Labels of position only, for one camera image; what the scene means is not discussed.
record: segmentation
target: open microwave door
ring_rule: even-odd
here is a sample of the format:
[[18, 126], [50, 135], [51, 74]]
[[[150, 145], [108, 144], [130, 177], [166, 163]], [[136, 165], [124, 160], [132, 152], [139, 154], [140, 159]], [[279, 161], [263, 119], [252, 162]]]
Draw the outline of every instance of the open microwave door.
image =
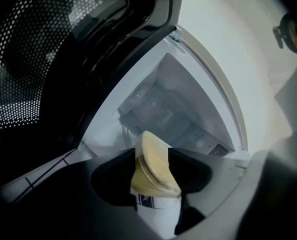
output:
[[0, 0], [0, 185], [73, 149], [181, 0]]

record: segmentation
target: white wall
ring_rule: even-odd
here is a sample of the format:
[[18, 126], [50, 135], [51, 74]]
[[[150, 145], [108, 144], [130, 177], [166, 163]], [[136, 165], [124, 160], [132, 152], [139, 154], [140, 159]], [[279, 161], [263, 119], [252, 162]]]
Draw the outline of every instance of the white wall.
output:
[[[276, 101], [297, 69], [297, 54], [280, 49], [272, 32], [286, 12], [278, 0], [182, 0], [178, 23], [211, 53], [231, 83], [251, 154], [297, 131], [297, 120], [290, 120], [297, 114], [286, 113]], [[280, 96], [279, 104], [287, 107], [290, 97]]]

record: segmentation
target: tiled surface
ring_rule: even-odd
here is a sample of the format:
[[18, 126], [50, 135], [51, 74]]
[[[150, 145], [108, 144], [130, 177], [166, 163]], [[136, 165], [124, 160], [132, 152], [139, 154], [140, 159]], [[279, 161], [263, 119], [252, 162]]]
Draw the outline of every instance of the tiled surface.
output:
[[92, 156], [94, 156], [94, 153], [87, 146], [81, 145], [78, 150], [69, 154], [64, 154], [63, 156], [4, 185], [0, 188], [0, 196], [8, 203], [16, 203], [27, 193], [34, 191], [34, 187], [38, 186], [59, 169], [89, 160]]

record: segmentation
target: container lid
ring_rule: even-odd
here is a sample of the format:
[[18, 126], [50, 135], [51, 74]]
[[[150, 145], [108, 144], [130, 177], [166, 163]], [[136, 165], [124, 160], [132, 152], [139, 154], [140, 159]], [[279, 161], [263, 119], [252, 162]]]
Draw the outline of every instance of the container lid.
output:
[[149, 131], [142, 133], [141, 145], [150, 173], [161, 185], [180, 193], [181, 189], [169, 169], [168, 148], [171, 146]]

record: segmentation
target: perforated metal mesh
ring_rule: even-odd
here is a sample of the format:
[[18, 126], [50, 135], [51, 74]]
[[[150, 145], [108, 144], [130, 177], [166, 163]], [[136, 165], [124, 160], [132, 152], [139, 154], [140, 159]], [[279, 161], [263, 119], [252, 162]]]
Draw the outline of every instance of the perforated metal mesh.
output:
[[60, 46], [106, 0], [18, 0], [0, 26], [0, 129], [37, 123]]
[[221, 144], [217, 144], [210, 153], [208, 153], [211, 156], [216, 156], [216, 157], [225, 157], [227, 154], [229, 153], [229, 151], [223, 147]]

